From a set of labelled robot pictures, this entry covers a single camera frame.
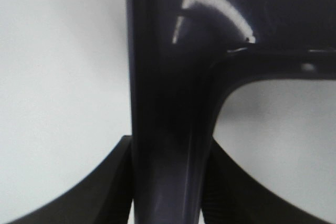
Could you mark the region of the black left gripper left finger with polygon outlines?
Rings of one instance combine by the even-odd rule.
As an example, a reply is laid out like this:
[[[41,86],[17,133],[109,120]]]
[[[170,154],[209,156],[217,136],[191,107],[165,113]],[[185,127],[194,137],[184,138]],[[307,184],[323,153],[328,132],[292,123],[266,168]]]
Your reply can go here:
[[[14,223],[127,223],[134,197],[131,136],[81,182]]]

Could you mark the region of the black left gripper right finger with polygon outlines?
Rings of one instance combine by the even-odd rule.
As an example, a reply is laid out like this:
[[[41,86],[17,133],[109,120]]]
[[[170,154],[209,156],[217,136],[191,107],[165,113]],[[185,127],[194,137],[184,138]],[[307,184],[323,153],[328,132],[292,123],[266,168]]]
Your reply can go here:
[[[324,223],[261,185],[212,142],[204,180],[205,223]]]

